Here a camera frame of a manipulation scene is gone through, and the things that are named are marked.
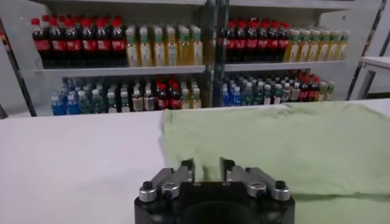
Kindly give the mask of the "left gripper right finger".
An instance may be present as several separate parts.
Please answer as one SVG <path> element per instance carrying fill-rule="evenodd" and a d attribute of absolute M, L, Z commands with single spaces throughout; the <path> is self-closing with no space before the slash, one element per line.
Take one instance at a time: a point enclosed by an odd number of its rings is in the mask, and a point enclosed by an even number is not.
<path fill-rule="evenodd" d="M 225 182 L 240 182 L 250 197 L 260 198 L 264 195 L 273 200 L 288 201 L 291 191 L 283 180 L 275 180 L 270 175 L 257 167 L 236 165 L 234 160 L 220 157 L 222 179 Z"/>

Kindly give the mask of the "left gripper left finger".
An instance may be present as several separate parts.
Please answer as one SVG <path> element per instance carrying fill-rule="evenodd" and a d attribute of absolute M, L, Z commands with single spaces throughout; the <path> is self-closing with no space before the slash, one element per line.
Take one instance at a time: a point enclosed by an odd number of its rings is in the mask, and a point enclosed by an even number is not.
<path fill-rule="evenodd" d="M 177 170 L 163 168 L 153 179 L 144 181 L 139 188 L 138 199 L 144 203 L 155 201 L 158 196 L 168 196 L 169 199 L 180 195 L 182 183 L 193 183 L 195 179 L 194 161 L 192 158 L 183 160 Z"/>

